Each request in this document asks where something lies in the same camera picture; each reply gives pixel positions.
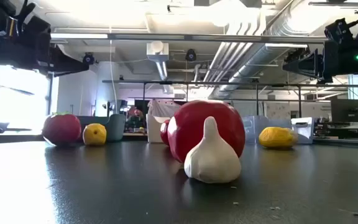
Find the black computer monitor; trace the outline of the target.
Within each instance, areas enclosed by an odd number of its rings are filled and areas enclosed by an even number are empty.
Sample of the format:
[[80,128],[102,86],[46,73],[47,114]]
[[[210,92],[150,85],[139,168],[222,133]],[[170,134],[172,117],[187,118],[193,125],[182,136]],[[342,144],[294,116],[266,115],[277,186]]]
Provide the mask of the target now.
[[358,100],[331,100],[331,116],[333,122],[358,122]]

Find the grey metal frame crossbar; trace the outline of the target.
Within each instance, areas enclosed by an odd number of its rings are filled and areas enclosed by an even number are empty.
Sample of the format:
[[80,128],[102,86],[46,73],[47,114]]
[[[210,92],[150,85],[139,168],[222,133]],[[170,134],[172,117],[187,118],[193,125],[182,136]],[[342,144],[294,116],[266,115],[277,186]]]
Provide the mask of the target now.
[[282,43],[282,44],[320,44],[324,37],[288,37],[259,35],[196,35],[196,34],[86,34],[86,33],[52,33],[52,39],[105,39],[105,40],[164,40],[190,42],[250,42],[250,43]]

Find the black metal rack frame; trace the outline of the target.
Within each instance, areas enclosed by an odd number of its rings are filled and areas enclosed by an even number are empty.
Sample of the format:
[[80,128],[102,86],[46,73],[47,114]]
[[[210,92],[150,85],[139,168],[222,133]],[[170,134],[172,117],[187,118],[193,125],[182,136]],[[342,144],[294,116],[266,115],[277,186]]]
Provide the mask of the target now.
[[197,93],[194,98],[197,99],[209,99],[209,100],[228,100],[229,95],[240,87],[246,87],[249,91],[253,90],[253,98],[246,98],[246,101],[255,101],[260,103],[263,101],[259,97],[261,93],[265,90],[269,91],[288,91],[294,92],[297,96],[295,102],[298,103],[299,114],[301,112],[301,104],[306,100],[303,99],[302,88],[315,88],[315,93],[318,93],[323,90],[333,90],[336,88],[346,88],[348,90],[353,90],[353,88],[358,88],[358,85],[348,85],[348,84],[333,84],[333,85],[323,85],[323,84],[302,84],[302,83],[236,83],[236,82],[185,82],[185,81],[158,81],[158,80],[103,80],[103,83],[115,84],[140,84],[147,86],[148,84],[156,84],[167,87],[172,87],[174,85],[180,85],[185,87],[185,100],[189,99],[189,89],[203,87],[206,90],[206,93],[201,94]]

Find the white ceiling vent box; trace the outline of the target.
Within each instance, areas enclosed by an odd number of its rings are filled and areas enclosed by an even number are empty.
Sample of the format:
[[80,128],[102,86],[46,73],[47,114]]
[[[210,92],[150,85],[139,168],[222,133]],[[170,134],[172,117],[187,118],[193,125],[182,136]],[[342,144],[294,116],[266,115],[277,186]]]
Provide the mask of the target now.
[[169,44],[159,40],[147,43],[146,56],[154,62],[167,61],[169,59]]

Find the silver round air duct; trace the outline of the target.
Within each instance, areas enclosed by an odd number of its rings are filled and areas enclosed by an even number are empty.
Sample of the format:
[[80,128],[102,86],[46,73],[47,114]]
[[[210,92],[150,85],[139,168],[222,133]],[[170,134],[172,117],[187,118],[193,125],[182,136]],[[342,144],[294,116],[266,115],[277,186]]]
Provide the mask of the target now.
[[[290,0],[282,11],[267,25],[262,33],[264,36],[307,37],[323,25],[326,19],[317,21],[313,18],[317,8],[310,6],[313,0]],[[239,83],[250,82],[250,77],[261,72],[264,67],[283,55],[285,47],[269,47],[265,43],[248,43],[242,55],[236,57],[236,63],[231,67],[228,85],[216,86],[211,92],[211,98],[226,97],[239,87]]]

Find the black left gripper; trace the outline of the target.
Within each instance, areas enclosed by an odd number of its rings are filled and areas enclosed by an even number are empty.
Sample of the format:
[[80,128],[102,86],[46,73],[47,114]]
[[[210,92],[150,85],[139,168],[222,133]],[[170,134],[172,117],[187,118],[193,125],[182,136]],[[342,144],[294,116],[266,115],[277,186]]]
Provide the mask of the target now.
[[38,70],[44,74],[61,77],[88,71],[89,65],[64,54],[58,46],[48,50],[26,47],[0,36],[0,65],[10,65],[24,70]]

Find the red tomato with green calyx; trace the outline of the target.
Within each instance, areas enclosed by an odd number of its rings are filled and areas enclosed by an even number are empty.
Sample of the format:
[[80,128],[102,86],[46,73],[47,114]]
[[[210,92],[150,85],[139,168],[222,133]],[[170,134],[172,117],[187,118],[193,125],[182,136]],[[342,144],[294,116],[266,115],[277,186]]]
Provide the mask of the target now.
[[73,114],[52,114],[44,122],[42,135],[56,146],[74,143],[81,136],[80,120]]

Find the bright window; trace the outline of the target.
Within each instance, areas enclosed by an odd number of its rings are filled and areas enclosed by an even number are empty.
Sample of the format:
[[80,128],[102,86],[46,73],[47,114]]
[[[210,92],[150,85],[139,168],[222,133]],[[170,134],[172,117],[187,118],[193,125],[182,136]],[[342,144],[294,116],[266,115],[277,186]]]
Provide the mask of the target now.
[[47,116],[50,80],[39,72],[0,65],[0,123],[40,130]]

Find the white garlic bulb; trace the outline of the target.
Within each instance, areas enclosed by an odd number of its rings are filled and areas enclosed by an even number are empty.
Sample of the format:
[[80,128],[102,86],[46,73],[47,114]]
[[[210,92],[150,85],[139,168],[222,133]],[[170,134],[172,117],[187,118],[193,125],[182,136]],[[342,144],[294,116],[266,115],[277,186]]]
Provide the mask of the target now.
[[184,170],[187,177],[207,184],[229,183],[240,176],[241,162],[220,136],[214,117],[205,119],[203,137],[186,155]]

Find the yellow lemon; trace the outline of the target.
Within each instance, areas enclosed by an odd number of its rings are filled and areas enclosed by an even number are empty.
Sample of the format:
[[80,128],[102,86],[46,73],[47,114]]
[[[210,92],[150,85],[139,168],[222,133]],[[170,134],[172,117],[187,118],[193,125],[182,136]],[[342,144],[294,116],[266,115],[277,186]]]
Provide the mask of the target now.
[[289,149],[298,142],[298,134],[290,128],[266,127],[259,134],[259,144],[269,149]]
[[101,146],[106,143],[106,128],[99,123],[86,125],[83,130],[83,142],[86,146]]

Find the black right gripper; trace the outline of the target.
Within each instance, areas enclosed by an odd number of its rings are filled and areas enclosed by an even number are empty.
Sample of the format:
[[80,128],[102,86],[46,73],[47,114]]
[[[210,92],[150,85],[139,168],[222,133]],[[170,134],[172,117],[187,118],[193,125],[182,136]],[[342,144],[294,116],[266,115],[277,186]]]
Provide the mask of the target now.
[[336,75],[358,74],[358,42],[337,44],[326,41],[323,56],[318,49],[297,48],[284,59],[287,83],[331,83]]

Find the white patterned cloth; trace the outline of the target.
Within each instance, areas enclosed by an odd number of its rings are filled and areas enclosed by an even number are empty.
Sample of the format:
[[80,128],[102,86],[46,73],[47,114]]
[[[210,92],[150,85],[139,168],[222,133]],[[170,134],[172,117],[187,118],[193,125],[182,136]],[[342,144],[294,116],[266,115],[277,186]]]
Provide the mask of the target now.
[[264,116],[269,119],[291,119],[290,104],[281,102],[265,102]]

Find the white plastic basket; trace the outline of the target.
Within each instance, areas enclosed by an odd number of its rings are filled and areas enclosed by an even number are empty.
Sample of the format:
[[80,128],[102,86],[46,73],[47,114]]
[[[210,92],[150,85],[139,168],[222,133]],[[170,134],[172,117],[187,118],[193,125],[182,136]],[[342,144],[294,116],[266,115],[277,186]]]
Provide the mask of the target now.
[[169,117],[158,117],[151,114],[146,114],[147,139],[149,143],[163,143],[160,136],[160,128],[161,125],[169,119]]

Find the clear plastic basket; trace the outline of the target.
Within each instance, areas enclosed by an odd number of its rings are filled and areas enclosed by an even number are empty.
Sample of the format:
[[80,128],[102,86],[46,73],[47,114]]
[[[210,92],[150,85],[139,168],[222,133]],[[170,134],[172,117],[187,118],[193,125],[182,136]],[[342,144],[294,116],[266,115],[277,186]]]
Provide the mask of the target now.
[[259,134],[266,127],[289,128],[298,134],[297,144],[312,144],[314,122],[312,117],[293,119],[270,119],[265,116],[246,116],[242,118],[246,142],[258,143]]

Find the grey-blue plastic basket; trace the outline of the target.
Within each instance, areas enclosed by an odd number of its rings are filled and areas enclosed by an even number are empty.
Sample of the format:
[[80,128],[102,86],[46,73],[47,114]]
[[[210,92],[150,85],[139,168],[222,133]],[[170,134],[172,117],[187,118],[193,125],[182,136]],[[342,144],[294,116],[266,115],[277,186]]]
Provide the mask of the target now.
[[123,114],[112,114],[110,117],[77,116],[77,118],[80,120],[82,129],[91,123],[102,124],[107,131],[107,142],[120,141],[123,137],[126,122],[126,117]]

